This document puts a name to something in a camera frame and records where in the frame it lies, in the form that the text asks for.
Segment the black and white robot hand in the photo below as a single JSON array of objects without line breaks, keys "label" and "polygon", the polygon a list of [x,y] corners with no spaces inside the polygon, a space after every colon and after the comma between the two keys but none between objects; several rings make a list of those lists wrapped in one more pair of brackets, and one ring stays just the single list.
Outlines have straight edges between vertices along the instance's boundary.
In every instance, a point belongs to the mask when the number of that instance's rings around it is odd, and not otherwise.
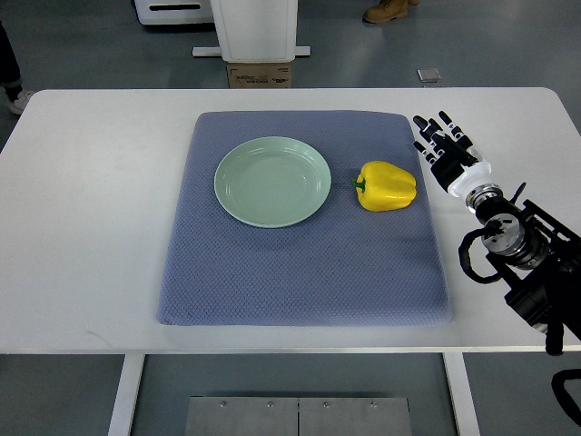
[{"label": "black and white robot hand", "polygon": [[426,159],[430,171],[448,194],[465,200],[479,186],[491,184],[491,165],[462,129],[444,112],[441,123],[415,115],[412,120],[425,143],[415,148]]}]

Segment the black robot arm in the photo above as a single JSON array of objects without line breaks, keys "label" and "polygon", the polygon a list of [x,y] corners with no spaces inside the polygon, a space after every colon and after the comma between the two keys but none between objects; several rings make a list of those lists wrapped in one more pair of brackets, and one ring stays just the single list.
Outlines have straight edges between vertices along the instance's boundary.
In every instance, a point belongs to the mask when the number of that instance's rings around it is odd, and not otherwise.
[{"label": "black robot arm", "polygon": [[564,351],[564,333],[580,334],[580,238],[535,203],[517,206],[492,183],[468,191],[468,209],[480,228],[458,248],[472,281],[504,281],[506,304],[545,334],[547,354]]}]

